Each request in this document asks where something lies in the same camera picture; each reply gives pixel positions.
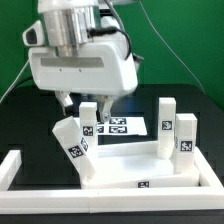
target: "cable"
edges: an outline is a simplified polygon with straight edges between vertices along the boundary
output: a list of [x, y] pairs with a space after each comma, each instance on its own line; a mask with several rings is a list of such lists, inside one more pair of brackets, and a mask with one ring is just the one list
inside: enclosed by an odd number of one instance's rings
[[12, 87], [11, 91], [9, 92], [9, 94], [10, 94], [11, 92], [13, 92], [13, 91], [14, 91], [17, 87], [19, 87], [20, 85], [24, 84], [25, 82], [31, 81], [31, 80], [33, 80], [33, 76], [27, 77], [27, 78], [25, 78], [25, 79], [23, 79], [23, 80], [17, 82], [17, 83]]
[[124, 24], [123, 24], [120, 16], [118, 15], [117, 11], [114, 9], [113, 5], [110, 3], [109, 0], [104, 0], [104, 2], [107, 4], [107, 6], [110, 9], [110, 11], [112, 12], [114, 18], [117, 20], [117, 22], [118, 22], [118, 24], [120, 26], [120, 29], [122, 31], [125, 31]]
[[149, 25], [152, 27], [152, 29], [154, 30], [154, 32], [157, 34], [157, 36], [160, 38], [160, 40], [165, 44], [165, 46], [170, 50], [170, 52], [177, 58], [177, 60], [184, 66], [184, 68], [193, 76], [193, 78], [197, 81], [197, 83], [199, 84], [202, 92], [204, 94], [205, 93], [205, 89], [202, 85], [202, 83], [200, 82], [200, 80], [197, 78], [197, 76], [191, 71], [191, 69], [183, 62], [183, 60], [181, 60], [181, 58], [174, 52], [174, 50], [169, 46], [169, 44], [164, 40], [164, 38], [160, 35], [160, 33], [157, 31], [157, 29], [155, 28], [155, 26], [153, 25], [152, 21], [150, 20], [144, 5], [142, 4], [141, 0], [138, 0], [140, 3], [140, 6], [142, 8], [143, 13], [145, 14], [146, 19], [149, 22]]
[[103, 36], [105, 34], [114, 34], [116, 32], [122, 33], [125, 36], [125, 38], [127, 40], [127, 43], [128, 43], [128, 52], [127, 52], [127, 55], [125, 57], [125, 60], [127, 60], [129, 58], [129, 56], [131, 54], [131, 51], [132, 51], [132, 49], [131, 49], [132, 48], [131, 47], [131, 39], [125, 31], [123, 31], [121, 29], [118, 29], [115, 26], [110, 26], [110, 27], [100, 28], [100, 29], [93, 28], [93, 29], [88, 30], [88, 32], [89, 32], [90, 36]]
[[24, 70], [26, 69], [26, 67], [29, 65], [29, 60], [27, 60], [27, 62], [25, 63], [25, 65], [23, 66], [23, 68], [21, 69], [21, 71], [19, 72], [19, 74], [17, 75], [16, 79], [14, 80], [14, 82], [11, 84], [11, 86], [8, 88], [8, 90], [4, 93], [4, 95], [2, 96], [1, 100], [0, 100], [0, 104], [3, 102], [3, 100], [8, 96], [8, 94], [11, 92], [13, 86], [16, 85], [17, 81], [19, 80], [19, 78], [22, 76]]

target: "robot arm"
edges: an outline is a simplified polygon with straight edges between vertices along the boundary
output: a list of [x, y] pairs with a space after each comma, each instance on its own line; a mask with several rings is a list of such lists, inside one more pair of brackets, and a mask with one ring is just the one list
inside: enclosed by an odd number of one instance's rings
[[114, 98], [135, 90], [137, 75], [129, 38], [113, 17], [101, 18], [102, 3], [39, 0], [43, 20], [23, 39], [32, 47], [29, 60], [38, 88], [55, 91], [63, 107], [71, 105], [70, 92], [97, 96], [105, 122]]

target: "green wall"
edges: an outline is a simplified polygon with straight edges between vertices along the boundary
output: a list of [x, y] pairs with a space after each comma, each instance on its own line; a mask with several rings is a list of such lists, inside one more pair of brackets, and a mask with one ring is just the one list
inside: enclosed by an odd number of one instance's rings
[[[199, 78], [206, 94], [224, 110], [224, 1], [142, 2], [160, 34]], [[0, 1], [0, 95], [27, 60], [21, 35], [38, 18], [36, 7], [37, 0]], [[198, 86], [149, 26], [139, 3], [116, 8], [132, 38], [134, 52], [145, 58], [139, 83]], [[25, 76], [30, 76], [30, 69]]]

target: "upright white block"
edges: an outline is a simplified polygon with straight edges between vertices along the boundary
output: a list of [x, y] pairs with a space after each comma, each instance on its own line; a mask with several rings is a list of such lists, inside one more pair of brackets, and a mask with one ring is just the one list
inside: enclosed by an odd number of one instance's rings
[[88, 142], [90, 146], [88, 153], [93, 157], [97, 155], [98, 145], [96, 110], [97, 103], [95, 102], [82, 102], [79, 106], [81, 135]]
[[177, 114], [173, 163], [175, 173], [185, 173], [194, 166], [197, 118], [194, 114]]
[[95, 168], [91, 156], [88, 155], [89, 145], [81, 136], [79, 126], [74, 118], [69, 117], [57, 122], [53, 133], [79, 175], [82, 177], [94, 175]]
[[174, 98], [159, 98], [158, 150], [160, 159], [170, 159], [174, 148], [176, 101]]

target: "white wooden block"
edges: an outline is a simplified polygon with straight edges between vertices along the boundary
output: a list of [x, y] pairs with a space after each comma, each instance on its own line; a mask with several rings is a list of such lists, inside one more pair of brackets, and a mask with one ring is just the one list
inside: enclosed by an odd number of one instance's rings
[[97, 103], [82, 102], [79, 107], [80, 129], [81, 135], [86, 139], [89, 145], [88, 153], [92, 157], [97, 157], [97, 118], [96, 118]]
[[19, 150], [11, 150], [0, 166], [0, 191], [7, 191], [21, 165]]
[[185, 173], [194, 166], [197, 118], [194, 114], [177, 114], [173, 163], [175, 173]]
[[92, 176], [95, 168], [88, 155], [89, 146], [81, 136], [79, 126], [73, 117], [56, 123], [53, 133], [82, 177]]
[[175, 99], [159, 98], [157, 156], [161, 159], [169, 159], [173, 152], [175, 115]]

